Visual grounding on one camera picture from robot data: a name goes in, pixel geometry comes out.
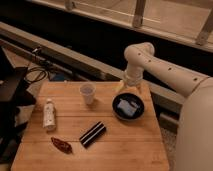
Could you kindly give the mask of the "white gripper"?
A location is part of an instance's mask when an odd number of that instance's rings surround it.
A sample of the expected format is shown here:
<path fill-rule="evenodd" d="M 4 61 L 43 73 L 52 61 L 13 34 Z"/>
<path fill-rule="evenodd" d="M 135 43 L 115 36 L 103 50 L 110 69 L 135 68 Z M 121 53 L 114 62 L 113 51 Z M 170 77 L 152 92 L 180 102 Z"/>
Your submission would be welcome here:
<path fill-rule="evenodd" d="M 142 86 L 139 84 L 143 79 L 143 74 L 139 73 L 136 76 L 130 76 L 127 72 L 124 72 L 123 80 L 120 80 L 116 86 L 116 92 L 121 92 L 126 86 L 136 86 L 138 92 L 142 94 Z"/>

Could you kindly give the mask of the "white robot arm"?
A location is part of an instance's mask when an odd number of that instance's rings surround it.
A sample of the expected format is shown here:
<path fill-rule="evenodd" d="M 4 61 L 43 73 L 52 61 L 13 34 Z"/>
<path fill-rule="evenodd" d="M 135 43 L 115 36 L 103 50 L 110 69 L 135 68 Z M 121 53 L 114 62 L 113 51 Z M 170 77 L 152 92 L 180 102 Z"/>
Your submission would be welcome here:
<path fill-rule="evenodd" d="M 127 67 L 118 90 L 139 85 L 146 70 L 185 97 L 173 171 L 213 171 L 213 77 L 161 60 L 154 53 L 150 42 L 125 48 Z"/>

